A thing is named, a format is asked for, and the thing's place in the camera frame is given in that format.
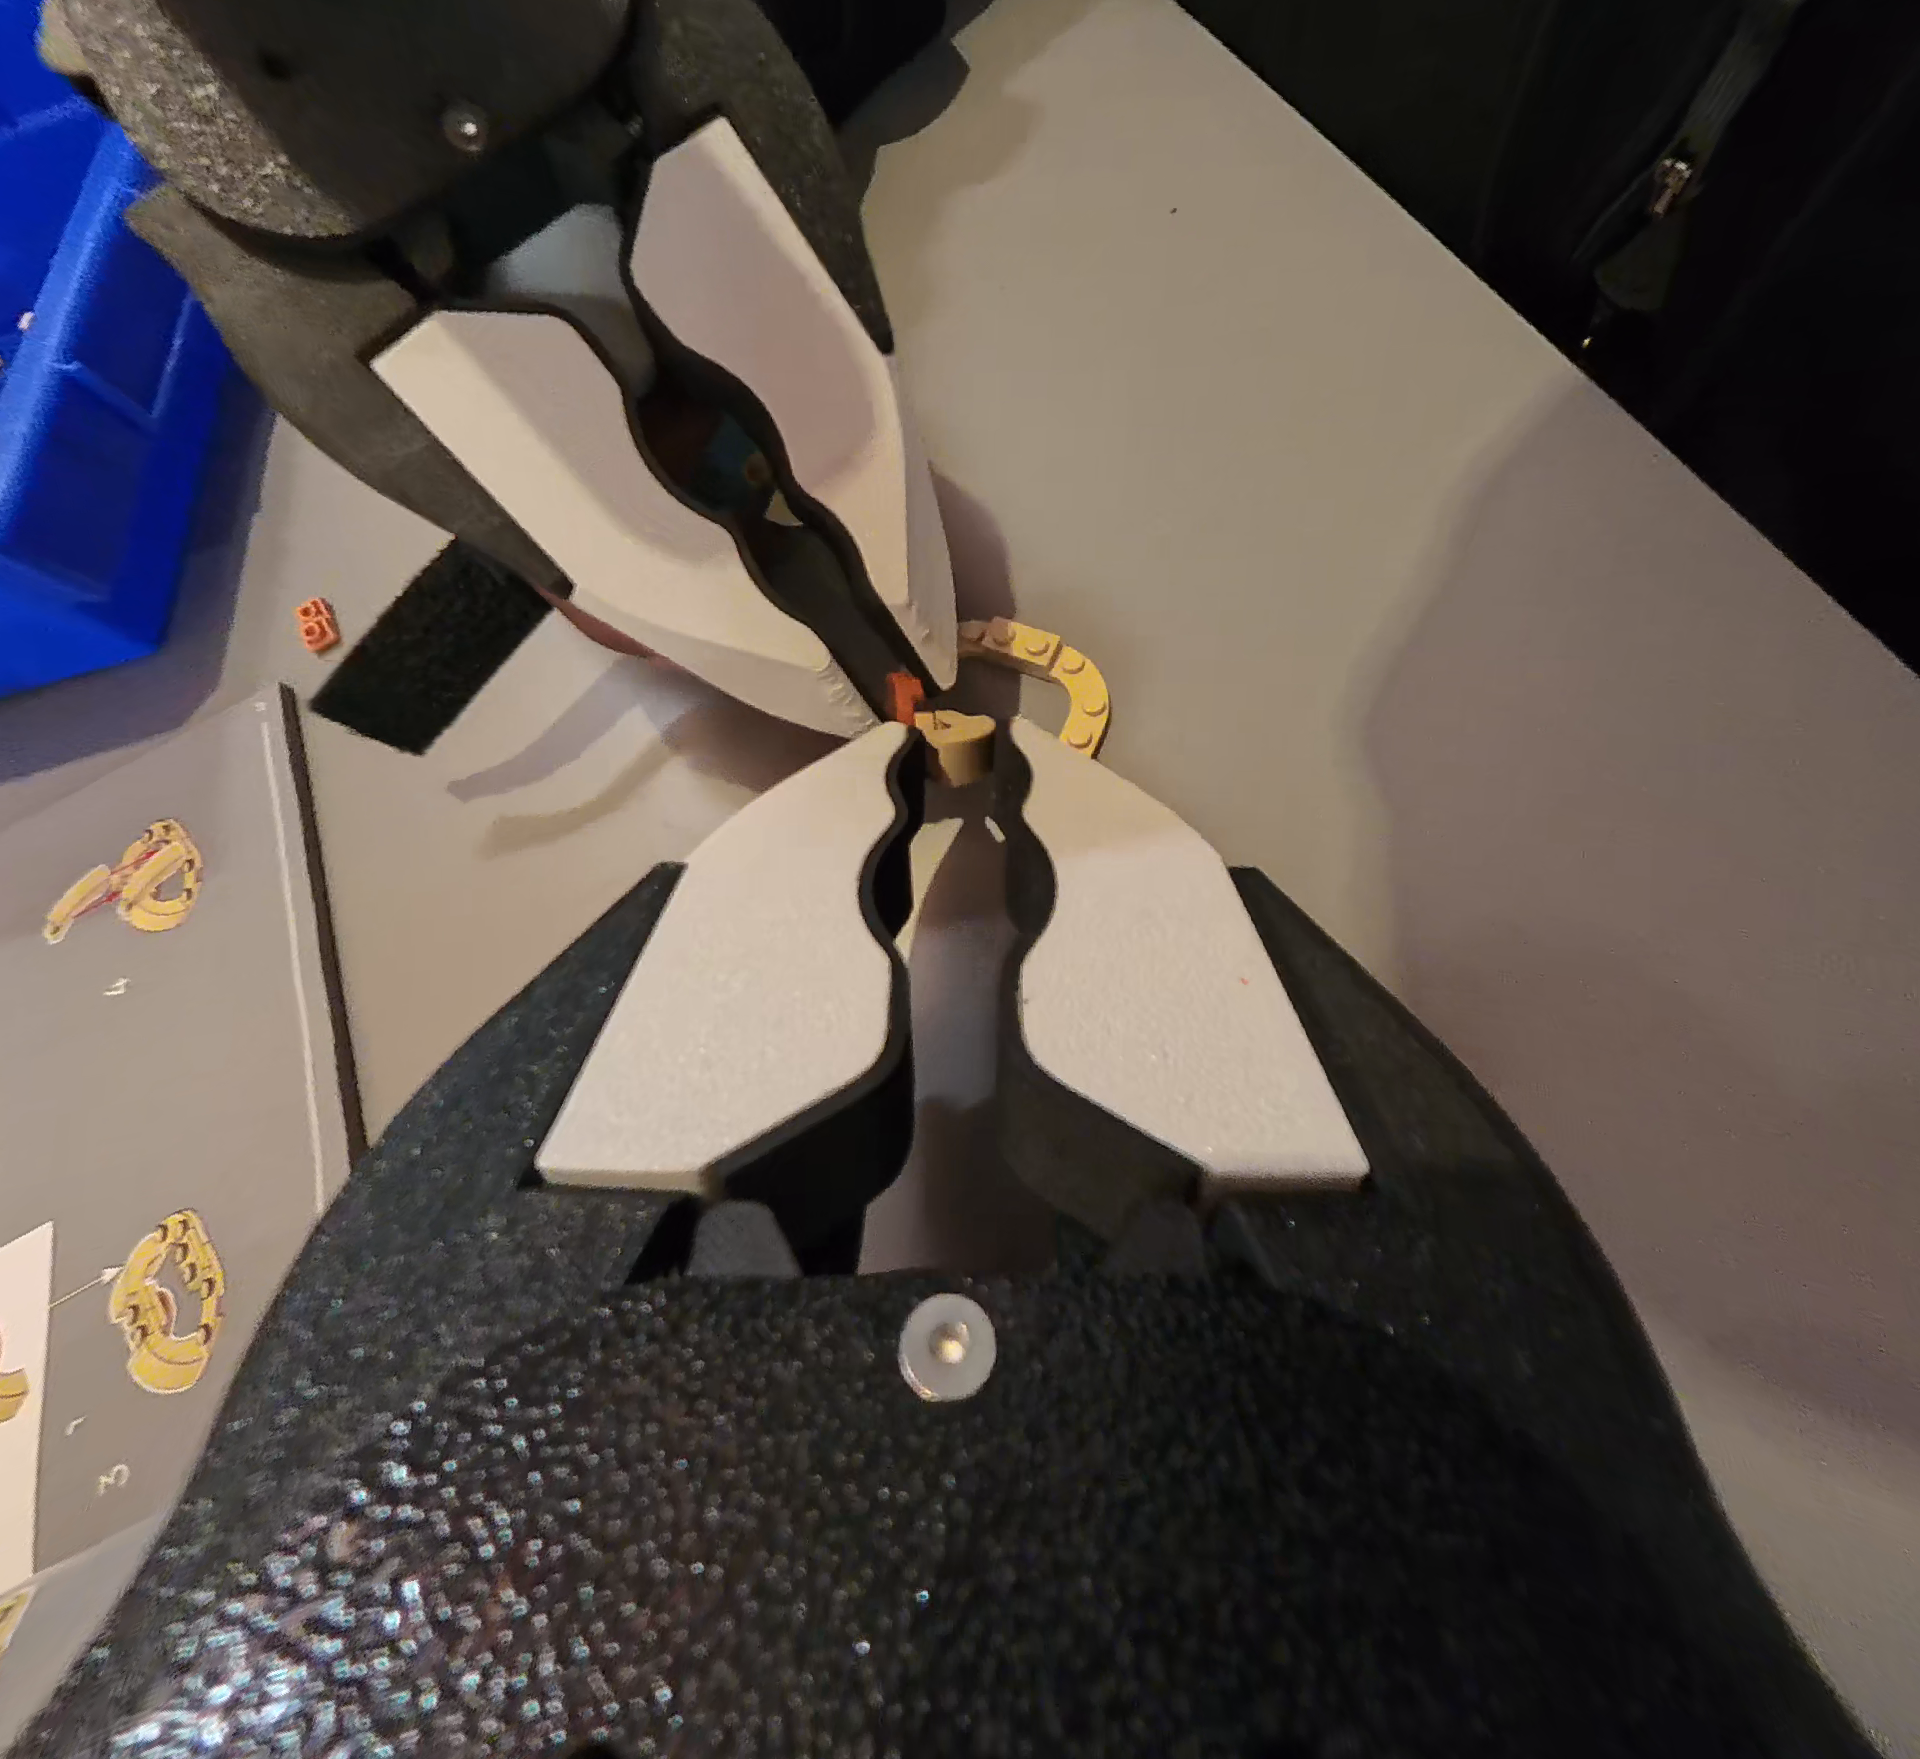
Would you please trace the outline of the grey instruction booklet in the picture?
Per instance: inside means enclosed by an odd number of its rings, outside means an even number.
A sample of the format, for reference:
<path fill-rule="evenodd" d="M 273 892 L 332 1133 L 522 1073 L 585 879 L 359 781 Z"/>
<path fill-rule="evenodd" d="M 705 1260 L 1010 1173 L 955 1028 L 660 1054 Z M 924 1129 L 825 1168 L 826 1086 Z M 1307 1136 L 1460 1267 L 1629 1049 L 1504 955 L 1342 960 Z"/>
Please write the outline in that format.
<path fill-rule="evenodd" d="M 3 881 L 13 1632 L 179 1495 L 362 1127 L 290 690 L 7 825 Z"/>

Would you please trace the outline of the person's black jacket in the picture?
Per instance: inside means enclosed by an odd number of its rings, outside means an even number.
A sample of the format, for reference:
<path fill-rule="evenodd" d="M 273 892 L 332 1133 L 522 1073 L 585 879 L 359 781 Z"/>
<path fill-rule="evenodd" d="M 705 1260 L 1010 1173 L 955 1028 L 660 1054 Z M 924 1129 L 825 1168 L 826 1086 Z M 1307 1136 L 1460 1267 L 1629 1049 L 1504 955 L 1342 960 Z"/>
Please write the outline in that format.
<path fill-rule="evenodd" d="M 1918 0 L 1175 0 L 1909 667 Z"/>

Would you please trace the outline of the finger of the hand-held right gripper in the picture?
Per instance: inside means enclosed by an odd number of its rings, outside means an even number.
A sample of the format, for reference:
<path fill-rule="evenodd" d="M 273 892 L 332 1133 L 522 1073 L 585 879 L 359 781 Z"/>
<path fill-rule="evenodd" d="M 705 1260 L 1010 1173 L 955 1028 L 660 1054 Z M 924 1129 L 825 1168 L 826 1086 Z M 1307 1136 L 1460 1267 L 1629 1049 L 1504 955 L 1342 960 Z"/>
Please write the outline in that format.
<path fill-rule="evenodd" d="M 573 585 L 573 605 L 709 687 L 829 737 L 894 719 L 650 464 L 620 379 L 554 311 L 440 308 L 372 372 Z"/>
<path fill-rule="evenodd" d="M 900 369 L 855 313 L 729 119 L 647 173 L 632 290 L 664 365 L 716 398 L 766 454 L 794 534 L 839 576 L 825 611 L 876 639 L 879 673 L 951 687 L 958 619 L 932 470 Z"/>

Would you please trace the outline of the blue plastic bin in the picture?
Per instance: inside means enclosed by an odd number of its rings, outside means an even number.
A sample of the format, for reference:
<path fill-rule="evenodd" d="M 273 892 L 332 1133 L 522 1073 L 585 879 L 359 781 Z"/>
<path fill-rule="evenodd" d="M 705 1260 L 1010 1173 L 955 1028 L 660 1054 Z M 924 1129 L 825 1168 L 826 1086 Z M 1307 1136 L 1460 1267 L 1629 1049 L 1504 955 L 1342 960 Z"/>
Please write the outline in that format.
<path fill-rule="evenodd" d="M 3 0 L 3 694 L 152 655 L 227 418 L 249 392 L 130 223 L 158 186 Z"/>

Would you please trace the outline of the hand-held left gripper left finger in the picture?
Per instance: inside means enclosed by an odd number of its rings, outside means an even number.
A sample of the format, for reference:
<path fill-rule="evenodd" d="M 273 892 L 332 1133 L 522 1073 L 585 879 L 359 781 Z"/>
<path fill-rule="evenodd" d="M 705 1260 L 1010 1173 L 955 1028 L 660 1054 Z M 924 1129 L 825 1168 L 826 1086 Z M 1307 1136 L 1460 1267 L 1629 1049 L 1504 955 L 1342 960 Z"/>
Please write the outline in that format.
<path fill-rule="evenodd" d="M 686 859 L 534 1166 L 551 1186 L 713 1196 L 877 1086 L 918 737 L 876 728 L 749 800 Z"/>

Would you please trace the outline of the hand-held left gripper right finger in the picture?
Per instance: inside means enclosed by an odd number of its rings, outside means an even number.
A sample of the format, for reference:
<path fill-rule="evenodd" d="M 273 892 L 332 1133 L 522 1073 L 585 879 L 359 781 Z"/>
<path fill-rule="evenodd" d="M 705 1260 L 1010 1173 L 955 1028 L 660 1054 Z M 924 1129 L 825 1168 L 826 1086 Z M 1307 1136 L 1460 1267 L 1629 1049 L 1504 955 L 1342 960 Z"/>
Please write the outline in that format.
<path fill-rule="evenodd" d="M 1216 1191 L 1351 1189 L 1369 1158 L 1222 856 L 1167 804 L 1016 719 L 1010 854 L 1038 854 L 1020 1049 Z"/>

